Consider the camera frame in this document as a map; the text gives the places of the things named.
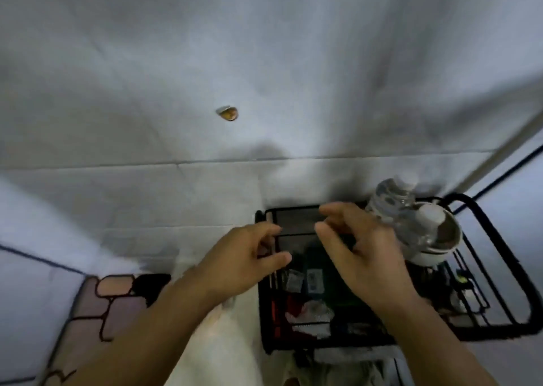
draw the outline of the clear plastic bottle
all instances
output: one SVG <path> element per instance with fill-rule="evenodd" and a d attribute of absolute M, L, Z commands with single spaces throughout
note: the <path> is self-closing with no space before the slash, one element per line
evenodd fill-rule
<path fill-rule="evenodd" d="M 384 223 L 393 224 L 402 209 L 415 202 L 413 189 L 419 178 L 415 173 L 403 172 L 379 183 L 371 196 L 366 211 Z"/>
<path fill-rule="evenodd" d="M 445 212 L 438 205 L 422 205 L 417 210 L 402 210 L 394 224 L 396 238 L 402 245 L 404 258 L 409 260 L 437 239 L 438 227 L 445 221 Z"/>

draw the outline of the bottle cap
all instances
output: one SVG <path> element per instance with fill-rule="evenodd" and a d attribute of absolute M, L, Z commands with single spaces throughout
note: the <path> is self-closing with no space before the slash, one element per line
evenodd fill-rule
<path fill-rule="evenodd" d="M 438 227 L 445 221 L 445 212 L 438 205 L 422 205 L 417 210 L 415 218 L 427 227 Z"/>
<path fill-rule="evenodd" d="M 402 190 L 411 191 L 415 189 L 418 182 L 419 177 L 415 172 L 405 171 L 394 176 L 394 183 Z"/>

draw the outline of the black wire basket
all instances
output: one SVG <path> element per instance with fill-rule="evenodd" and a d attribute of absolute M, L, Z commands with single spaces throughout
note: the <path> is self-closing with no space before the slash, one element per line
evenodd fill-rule
<path fill-rule="evenodd" d="M 518 260 L 512 254 L 498 231 L 491 224 L 479 205 L 463 194 L 449 194 L 444 198 L 425 199 L 449 209 L 449 205 L 461 202 L 472 212 L 499 257 L 510 271 L 512 281 L 520 288 L 529 305 L 528 317 L 522 321 L 514 316 L 495 281 L 491 278 L 485 264 L 475 251 L 468 237 L 464 234 L 462 249 L 458 248 L 448 259 L 438 266 L 423 268 L 406 263 L 411 279 L 418 293 L 432 303 L 444 321 L 461 341 L 488 341 L 493 339 L 511 339 L 525 335 L 535 335 L 543 329 L 543 303 L 539 292 L 529 279 Z M 291 251 L 293 248 L 315 244 L 313 231 L 315 222 L 322 220 L 318 206 L 284 207 L 270 209 L 255 214 L 255 222 L 272 221 L 283 227 L 275 239 L 272 251 Z M 352 247 L 352 237 L 344 237 L 344 242 Z M 349 289 L 336 285 L 336 293 L 329 296 L 329 301 L 344 304 L 333 307 L 334 317 L 329 322 L 329 335 L 317 338 L 308 335 L 297 326 L 307 328 L 322 325 L 323 322 L 304 321 L 291 323 L 286 313 L 312 298 L 307 293 L 287 291 L 286 270 L 279 270 L 266 277 L 258 284 L 260 324 L 262 344 L 266 353 L 274 350 L 314 350 L 317 348 L 374 347 L 394 345 L 394 338 L 389 335 L 375 314 L 363 302 L 352 300 Z M 337 273 L 335 268 L 326 274 Z M 472 297 L 465 296 L 465 284 L 470 286 Z M 451 307 L 451 299 L 456 298 L 457 307 Z M 494 321 L 491 311 L 498 310 L 505 316 L 504 321 Z"/>

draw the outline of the forearm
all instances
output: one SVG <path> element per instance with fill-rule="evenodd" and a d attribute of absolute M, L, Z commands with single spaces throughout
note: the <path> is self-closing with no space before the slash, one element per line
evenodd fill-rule
<path fill-rule="evenodd" d="M 417 386 L 497 386 L 438 313 L 422 299 L 381 313 Z"/>
<path fill-rule="evenodd" d="M 67 386 L 161 386 L 217 299 L 193 276 L 167 287 L 110 347 L 78 369 Z"/>

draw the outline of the white label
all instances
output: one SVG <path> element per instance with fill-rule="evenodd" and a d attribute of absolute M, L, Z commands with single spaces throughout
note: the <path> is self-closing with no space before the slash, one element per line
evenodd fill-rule
<path fill-rule="evenodd" d="M 301 293 L 304 275 L 295 270 L 288 271 L 287 285 L 285 290 L 291 293 Z"/>
<path fill-rule="evenodd" d="M 324 293 L 324 279 L 322 278 L 322 269 L 307 270 L 307 292 L 315 294 Z"/>

